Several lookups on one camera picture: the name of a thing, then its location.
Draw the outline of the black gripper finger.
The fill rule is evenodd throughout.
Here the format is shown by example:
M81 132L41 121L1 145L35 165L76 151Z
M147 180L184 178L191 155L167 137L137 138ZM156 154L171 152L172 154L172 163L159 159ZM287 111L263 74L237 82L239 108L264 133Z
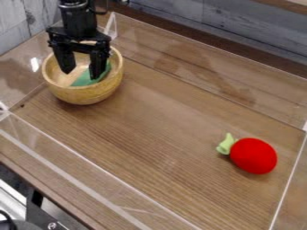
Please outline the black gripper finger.
M65 74L69 74L76 68L76 60L73 51L68 46L55 46L53 54L57 60L59 67Z
M109 55L101 50L93 50L89 53L89 78L96 80L107 68Z

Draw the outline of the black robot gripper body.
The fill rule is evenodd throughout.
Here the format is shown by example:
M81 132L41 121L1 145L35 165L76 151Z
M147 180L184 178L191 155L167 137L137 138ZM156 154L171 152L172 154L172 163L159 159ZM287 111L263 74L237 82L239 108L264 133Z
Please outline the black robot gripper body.
M75 52L109 54L111 37L99 31L93 0L59 0L63 25L47 29L48 45L56 56L72 56Z

